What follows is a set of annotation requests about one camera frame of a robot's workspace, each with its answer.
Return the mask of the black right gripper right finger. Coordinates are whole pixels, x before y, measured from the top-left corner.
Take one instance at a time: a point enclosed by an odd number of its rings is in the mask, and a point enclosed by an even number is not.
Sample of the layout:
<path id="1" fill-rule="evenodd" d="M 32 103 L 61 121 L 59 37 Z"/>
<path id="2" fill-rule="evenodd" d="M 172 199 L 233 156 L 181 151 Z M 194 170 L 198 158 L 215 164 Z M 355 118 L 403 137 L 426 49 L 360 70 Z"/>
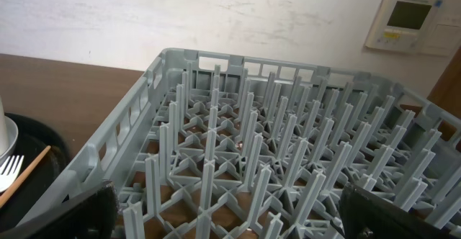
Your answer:
<path id="1" fill-rule="evenodd" d="M 344 238 L 455 239 L 375 194 L 348 183 L 339 200 Z"/>

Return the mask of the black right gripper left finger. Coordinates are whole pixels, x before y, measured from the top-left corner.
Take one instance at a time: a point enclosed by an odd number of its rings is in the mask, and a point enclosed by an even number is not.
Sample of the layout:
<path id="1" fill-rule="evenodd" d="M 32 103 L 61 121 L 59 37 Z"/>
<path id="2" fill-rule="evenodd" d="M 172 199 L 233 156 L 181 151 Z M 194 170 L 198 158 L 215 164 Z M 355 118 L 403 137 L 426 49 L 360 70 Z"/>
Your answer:
<path id="1" fill-rule="evenodd" d="M 110 238 L 118 216 L 111 181 L 103 181 L 61 205 L 1 233 L 3 239 Z"/>

